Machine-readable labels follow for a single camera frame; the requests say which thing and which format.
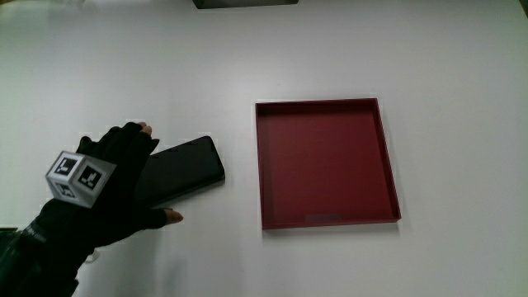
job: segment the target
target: white surface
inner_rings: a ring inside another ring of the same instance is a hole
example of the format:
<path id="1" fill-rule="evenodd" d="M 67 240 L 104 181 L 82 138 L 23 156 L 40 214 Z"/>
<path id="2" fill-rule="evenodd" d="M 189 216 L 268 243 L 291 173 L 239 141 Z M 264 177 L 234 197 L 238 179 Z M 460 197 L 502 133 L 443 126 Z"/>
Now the white surface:
<path id="1" fill-rule="evenodd" d="M 517 0 L 0 7 L 0 218 L 25 227 L 82 135 L 210 134 L 226 183 L 101 250 L 76 296 L 525 296 L 528 20 Z M 384 100 L 402 220 L 261 231 L 259 99 Z"/>

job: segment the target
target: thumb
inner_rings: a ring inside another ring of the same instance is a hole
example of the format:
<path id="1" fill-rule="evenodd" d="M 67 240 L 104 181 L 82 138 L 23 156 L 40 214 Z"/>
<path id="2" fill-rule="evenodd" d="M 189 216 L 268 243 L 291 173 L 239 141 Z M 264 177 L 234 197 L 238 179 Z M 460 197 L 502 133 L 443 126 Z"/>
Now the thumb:
<path id="1" fill-rule="evenodd" d="M 179 223 L 182 220 L 182 214 L 171 209 L 143 210 L 136 213 L 139 230 L 160 229 L 165 225 Z"/>
<path id="2" fill-rule="evenodd" d="M 167 216 L 166 224 L 176 224 L 183 221 L 183 215 L 172 209 L 164 209 L 165 215 Z"/>

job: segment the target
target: black object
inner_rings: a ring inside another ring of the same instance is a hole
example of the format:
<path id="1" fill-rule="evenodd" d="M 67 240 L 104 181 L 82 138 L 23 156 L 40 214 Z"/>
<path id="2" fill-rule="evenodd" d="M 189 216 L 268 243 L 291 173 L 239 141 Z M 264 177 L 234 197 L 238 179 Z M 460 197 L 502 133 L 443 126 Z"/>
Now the black object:
<path id="1" fill-rule="evenodd" d="M 297 4 L 299 0 L 192 0 L 196 8 L 259 7 Z"/>
<path id="2" fill-rule="evenodd" d="M 148 157 L 134 198 L 152 207 L 225 179 L 224 167 L 209 136 Z"/>

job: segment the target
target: black-and-white marker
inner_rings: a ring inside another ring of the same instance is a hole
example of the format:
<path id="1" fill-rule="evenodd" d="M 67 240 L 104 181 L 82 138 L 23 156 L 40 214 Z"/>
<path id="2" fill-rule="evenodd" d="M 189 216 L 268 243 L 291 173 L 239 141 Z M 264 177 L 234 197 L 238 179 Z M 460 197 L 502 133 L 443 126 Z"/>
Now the black-and-white marker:
<path id="1" fill-rule="evenodd" d="M 114 169 L 98 158 L 62 151 L 45 177 L 56 199 L 92 208 Z"/>

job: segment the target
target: black smartphone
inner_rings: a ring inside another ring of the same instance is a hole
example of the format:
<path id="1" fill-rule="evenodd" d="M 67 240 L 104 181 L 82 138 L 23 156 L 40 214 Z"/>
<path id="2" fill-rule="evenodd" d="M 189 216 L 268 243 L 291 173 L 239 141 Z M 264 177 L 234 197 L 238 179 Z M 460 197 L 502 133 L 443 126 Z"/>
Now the black smartphone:
<path id="1" fill-rule="evenodd" d="M 210 136 L 152 154 L 134 190 L 139 205 L 153 207 L 225 179 Z"/>

